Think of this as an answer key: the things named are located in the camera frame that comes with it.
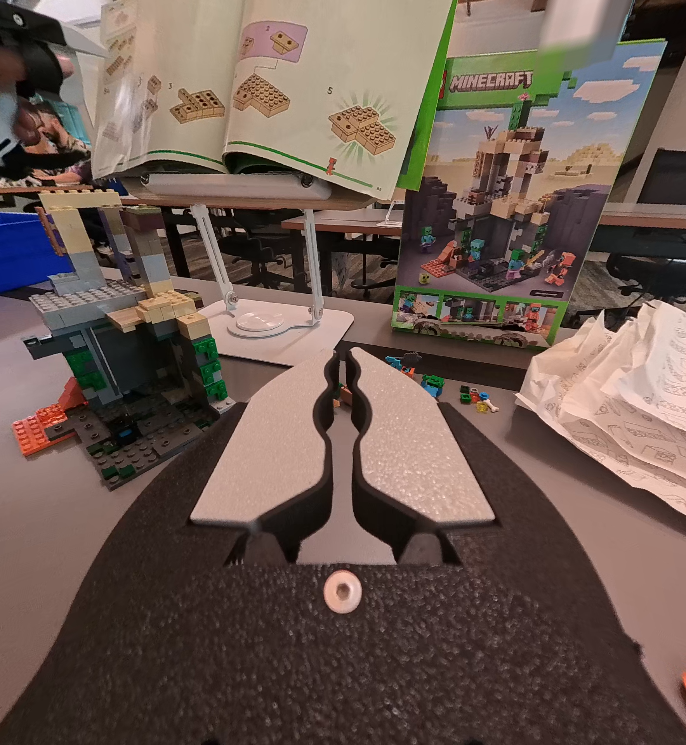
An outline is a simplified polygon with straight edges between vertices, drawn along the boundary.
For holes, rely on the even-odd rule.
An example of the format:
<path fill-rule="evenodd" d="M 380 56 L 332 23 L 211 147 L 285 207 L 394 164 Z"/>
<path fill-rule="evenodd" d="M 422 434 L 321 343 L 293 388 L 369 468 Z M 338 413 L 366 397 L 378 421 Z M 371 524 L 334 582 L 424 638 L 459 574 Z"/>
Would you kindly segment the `brick instruction booklet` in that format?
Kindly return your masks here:
<path fill-rule="evenodd" d="M 457 2 L 108 2 L 92 173 L 422 174 Z"/>

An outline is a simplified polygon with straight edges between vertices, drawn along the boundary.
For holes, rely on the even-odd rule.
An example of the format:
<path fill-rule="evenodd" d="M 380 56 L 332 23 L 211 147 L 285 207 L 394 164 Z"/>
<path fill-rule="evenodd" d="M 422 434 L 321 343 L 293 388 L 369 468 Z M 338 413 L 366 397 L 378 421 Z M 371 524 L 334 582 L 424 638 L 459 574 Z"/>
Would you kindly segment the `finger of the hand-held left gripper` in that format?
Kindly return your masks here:
<path fill-rule="evenodd" d="M 99 58 L 106 58 L 108 52 L 105 47 L 95 40 L 87 29 L 81 29 L 76 26 L 61 26 L 64 42 L 67 48 L 77 53 L 89 54 Z"/>

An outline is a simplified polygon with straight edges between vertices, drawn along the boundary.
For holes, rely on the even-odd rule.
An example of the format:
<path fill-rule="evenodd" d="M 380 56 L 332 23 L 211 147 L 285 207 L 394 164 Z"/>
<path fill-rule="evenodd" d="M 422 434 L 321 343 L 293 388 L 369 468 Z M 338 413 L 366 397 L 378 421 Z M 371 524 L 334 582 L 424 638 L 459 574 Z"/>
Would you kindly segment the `blue plastic bin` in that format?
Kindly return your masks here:
<path fill-rule="evenodd" d="M 68 256 L 54 252 L 36 214 L 0 212 L 0 293 L 72 271 Z"/>

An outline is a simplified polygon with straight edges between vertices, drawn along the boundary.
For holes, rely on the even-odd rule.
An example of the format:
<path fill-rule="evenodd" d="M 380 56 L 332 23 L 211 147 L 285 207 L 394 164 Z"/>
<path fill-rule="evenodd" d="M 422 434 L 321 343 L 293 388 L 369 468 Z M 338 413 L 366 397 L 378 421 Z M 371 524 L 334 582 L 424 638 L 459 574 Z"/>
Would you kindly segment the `white book stand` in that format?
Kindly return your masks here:
<path fill-rule="evenodd" d="M 123 184 L 132 200 L 191 211 L 221 294 L 221 301 L 204 308 L 219 356 L 293 367 L 324 349 L 334 349 L 353 324 L 351 313 L 324 309 L 314 211 L 355 210 L 373 198 L 301 172 L 153 173 L 141 180 L 124 178 Z M 310 306 L 238 297 L 226 273 L 210 208 L 303 210 Z"/>

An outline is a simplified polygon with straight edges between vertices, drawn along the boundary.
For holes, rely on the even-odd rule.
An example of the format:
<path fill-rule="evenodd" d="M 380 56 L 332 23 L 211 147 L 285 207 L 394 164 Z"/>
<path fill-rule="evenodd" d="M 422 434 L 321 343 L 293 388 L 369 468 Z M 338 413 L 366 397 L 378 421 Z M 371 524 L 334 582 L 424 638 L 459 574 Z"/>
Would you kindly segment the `grey desk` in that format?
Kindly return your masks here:
<path fill-rule="evenodd" d="M 514 390 L 532 353 L 513 347 L 394 332 L 389 305 L 331 298 L 350 312 L 341 350 L 378 356 L 416 349 L 418 370 L 487 390 L 499 414 L 464 417 L 543 490 L 569 523 L 606 585 L 627 634 L 641 644 L 648 673 L 686 721 L 686 517 L 634 489 L 546 427 L 515 409 Z M 61 356 L 33 360 L 23 337 L 47 335 L 27 300 L 0 296 L 0 720 L 40 666 L 106 537 L 158 466 L 109 492 L 68 440 L 31 460 L 11 423 L 58 399 L 70 371 Z"/>

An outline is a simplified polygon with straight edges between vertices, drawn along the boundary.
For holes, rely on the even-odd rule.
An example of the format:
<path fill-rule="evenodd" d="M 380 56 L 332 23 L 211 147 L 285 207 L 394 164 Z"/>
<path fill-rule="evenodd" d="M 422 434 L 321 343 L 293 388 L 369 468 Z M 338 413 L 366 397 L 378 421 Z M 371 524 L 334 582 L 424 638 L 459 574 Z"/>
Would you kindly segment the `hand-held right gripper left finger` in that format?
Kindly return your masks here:
<path fill-rule="evenodd" d="M 338 355 L 324 349 L 246 404 L 190 515 L 199 527 L 239 530 L 224 563 L 294 563 L 328 522 L 338 370 Z"/>

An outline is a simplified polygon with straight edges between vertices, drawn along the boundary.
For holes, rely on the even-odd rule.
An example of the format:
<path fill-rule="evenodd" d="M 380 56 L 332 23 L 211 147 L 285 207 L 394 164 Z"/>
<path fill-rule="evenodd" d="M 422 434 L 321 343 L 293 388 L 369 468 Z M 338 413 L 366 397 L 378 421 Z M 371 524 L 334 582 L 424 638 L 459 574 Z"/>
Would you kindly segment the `dark computer monitor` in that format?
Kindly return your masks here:
<path fill-rule="evenodd" d="M 656 151 L 637 202 L 686 206 L 686 151 Z"/>

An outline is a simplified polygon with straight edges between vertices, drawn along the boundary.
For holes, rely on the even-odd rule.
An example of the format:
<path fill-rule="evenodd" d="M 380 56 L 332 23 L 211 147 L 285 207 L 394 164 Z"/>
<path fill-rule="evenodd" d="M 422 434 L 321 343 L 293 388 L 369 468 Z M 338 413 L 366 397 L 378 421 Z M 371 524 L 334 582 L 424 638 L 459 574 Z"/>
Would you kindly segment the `wooden office table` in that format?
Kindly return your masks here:
<path fill-rule="evenodd" d="M 404 204 L 387 209 L 322 210 L 314 214 L 323 295 L 332 294 L 332 254 L 378 257 L 381 266 L 396 265 Z"/>
<path fill-rule="evenodd" d="M 590 251 L 686 259 L 686 205 L 607 203 Z"/>

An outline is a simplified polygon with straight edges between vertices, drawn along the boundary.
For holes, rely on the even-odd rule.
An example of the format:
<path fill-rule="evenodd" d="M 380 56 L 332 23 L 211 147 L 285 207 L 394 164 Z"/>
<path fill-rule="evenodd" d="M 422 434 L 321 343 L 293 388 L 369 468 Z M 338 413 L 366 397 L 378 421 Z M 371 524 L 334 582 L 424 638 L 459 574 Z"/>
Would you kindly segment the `crumpled white paper bags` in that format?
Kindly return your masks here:
<path fill-rule="evenodd" d="M 653 300 L 617 331 L 600 312 L 532 360 L 516 399 L 686 517 L 686 312 Z"/>

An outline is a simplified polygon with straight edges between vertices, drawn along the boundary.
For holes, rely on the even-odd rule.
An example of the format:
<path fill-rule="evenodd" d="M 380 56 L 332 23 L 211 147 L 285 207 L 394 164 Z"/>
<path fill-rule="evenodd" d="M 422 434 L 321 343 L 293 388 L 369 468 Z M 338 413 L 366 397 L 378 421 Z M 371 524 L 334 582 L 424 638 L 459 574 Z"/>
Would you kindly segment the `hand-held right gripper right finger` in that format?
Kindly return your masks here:
<path fill-rule="evenodd" d="M 443 412 L 424 388 L 354 347 L 347 353 L 358 524 L 398 564 L 459 564 L 447 537 L 496 516 Z"/>

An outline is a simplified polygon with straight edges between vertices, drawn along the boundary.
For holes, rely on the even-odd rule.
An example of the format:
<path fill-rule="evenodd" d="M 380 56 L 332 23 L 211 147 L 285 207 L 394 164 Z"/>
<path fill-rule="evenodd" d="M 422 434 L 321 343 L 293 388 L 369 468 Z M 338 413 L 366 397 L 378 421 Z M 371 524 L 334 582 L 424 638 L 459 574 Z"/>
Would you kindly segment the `green toy set box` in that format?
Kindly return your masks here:
<path fill-rule="evenodd" d="M 536 51 L 446 61 L 405 197 L 394 330 L 553 344 L 665 47 L 622 42 L 544 75 Z"/>

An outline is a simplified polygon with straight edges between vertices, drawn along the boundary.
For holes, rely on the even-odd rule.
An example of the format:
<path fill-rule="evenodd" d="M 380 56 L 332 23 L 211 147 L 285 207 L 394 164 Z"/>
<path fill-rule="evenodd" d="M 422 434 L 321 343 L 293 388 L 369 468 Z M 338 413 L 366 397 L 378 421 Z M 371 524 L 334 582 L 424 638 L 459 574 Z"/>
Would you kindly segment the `toy brick building model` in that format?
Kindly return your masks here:
<path fill-rule="evenodd" d="M 25 457 L 77 436 L 108 490 L 180 453 L 234 404 L 208 319 L 177 291 L 158 231 L 162 211 L 107 191 L 42 195 L 40 221 L 72 272 L 31 302 L 50 334 L 33 359 L 62 355 L 57 403 L 12 423 Z"/>

